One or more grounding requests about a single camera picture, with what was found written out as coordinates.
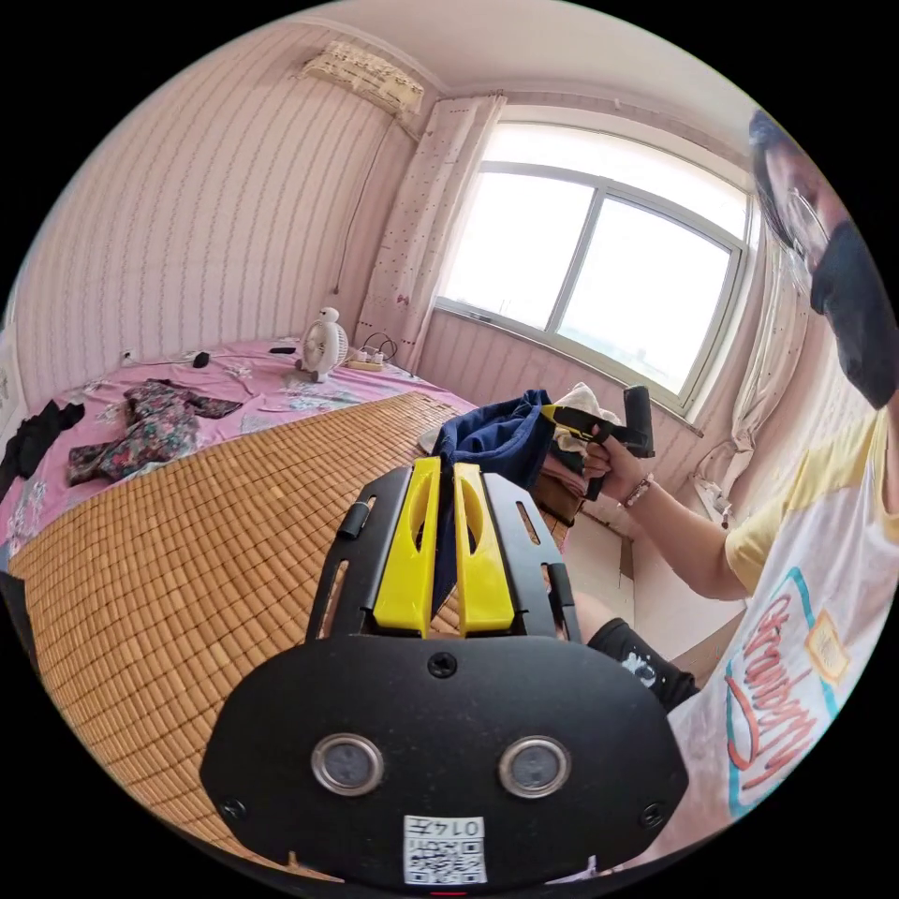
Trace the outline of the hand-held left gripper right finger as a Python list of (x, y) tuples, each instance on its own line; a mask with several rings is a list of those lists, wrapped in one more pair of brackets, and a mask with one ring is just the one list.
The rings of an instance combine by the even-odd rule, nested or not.
[(460, 633), (474, 638), (509, 632), (515, 610), (502, 540), (475, 464), (453, 467), (453, 516)]

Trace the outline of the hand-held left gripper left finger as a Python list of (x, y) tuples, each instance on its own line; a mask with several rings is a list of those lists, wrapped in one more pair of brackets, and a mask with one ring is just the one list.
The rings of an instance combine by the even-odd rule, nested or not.
[(381, 630), (426, 638), (432, 620), (440, 461), (417, 460), (409, 471), (378, 587), (373, 616)]

